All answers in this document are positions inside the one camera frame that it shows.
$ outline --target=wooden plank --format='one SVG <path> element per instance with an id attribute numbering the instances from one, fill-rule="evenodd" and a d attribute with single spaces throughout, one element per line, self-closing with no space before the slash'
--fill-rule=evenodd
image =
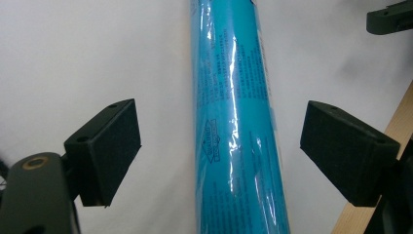
<path id="1" fill-rule="evenodd" d="M 385 134 L 400 143 L 400 151 L 397 155 L 399 159 L 413 134 L 413 82 L 395 111 Z M 356 208 L 351 203 L 347 203 L 332 233 L 363 233 L 374 210 L 375 208 Z"/>

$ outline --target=blue cylindrical package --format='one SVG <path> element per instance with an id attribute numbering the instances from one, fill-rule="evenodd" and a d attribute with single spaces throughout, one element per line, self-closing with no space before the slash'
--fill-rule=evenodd
<path id="1" fill-rule="evenodd" d="M 256 16 L 191 1 L 198 233 L 289 233 Z"/>

